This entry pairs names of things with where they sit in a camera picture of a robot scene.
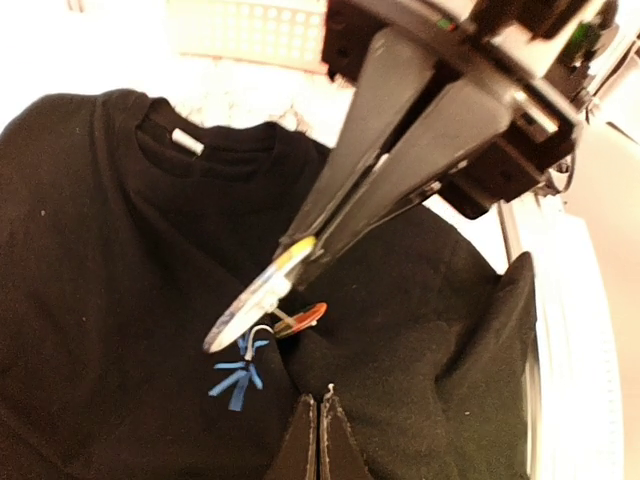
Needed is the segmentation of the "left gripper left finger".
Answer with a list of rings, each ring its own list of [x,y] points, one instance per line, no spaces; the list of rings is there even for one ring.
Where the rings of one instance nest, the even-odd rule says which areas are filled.
[[[317,478],[318,407],[314,398],[301,395],[264,480],[315,480]]]

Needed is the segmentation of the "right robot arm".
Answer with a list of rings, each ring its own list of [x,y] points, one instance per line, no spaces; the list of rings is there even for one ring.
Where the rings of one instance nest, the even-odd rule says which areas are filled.
[[[303,288],[369,230],[433,195],[469,219],[572,154],[570,68],[613,40],[614,1],[331,1],[322,58],[356,91],[282,248],[312,237]]]

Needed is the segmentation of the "black t-shirt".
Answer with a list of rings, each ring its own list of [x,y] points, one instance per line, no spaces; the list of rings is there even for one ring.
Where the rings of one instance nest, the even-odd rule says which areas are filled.
[[[373,479],[524,479],[533,265],[497,273],[417,206],[282,308],[203,342],[270,263],[328,149],[200,128],[132,90],[52,94],[1,134],[1,475],[263,479],[335,385]]]

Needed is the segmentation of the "round orange white brooch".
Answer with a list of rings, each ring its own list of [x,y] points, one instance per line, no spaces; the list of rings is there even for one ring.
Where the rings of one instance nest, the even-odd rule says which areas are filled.
[[[273,327],[275,337],[278,339],[287,338],[315,326],[326,310],[327,304],[324,302],[313,304],[295,315],[288,315],[279,308],[275,308],[272,311],[278,318]]]

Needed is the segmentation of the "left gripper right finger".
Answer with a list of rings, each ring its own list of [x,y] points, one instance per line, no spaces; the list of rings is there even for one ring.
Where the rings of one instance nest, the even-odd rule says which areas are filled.
[[[318,473],[322,480],[373,480],[342,408],[329,384],[320,405]]]

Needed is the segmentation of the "yellow brooch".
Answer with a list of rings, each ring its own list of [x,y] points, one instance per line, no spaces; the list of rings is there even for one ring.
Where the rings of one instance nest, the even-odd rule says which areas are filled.
[[[273,260],[232,302],[206,335],[203,350],[223,350],[261,317],[272,312],[293,286],[293,271],[311,254],[317,239],[308,236]]]

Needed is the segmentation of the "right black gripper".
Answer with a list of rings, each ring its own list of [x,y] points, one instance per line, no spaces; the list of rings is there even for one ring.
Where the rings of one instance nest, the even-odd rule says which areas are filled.
[[[578,141],[574,63],[613,1],[332,1],[322,58],[356,92],[280,241],[317,239],[304,288],[374,227],[441,192],[464,216],[536,187]]]

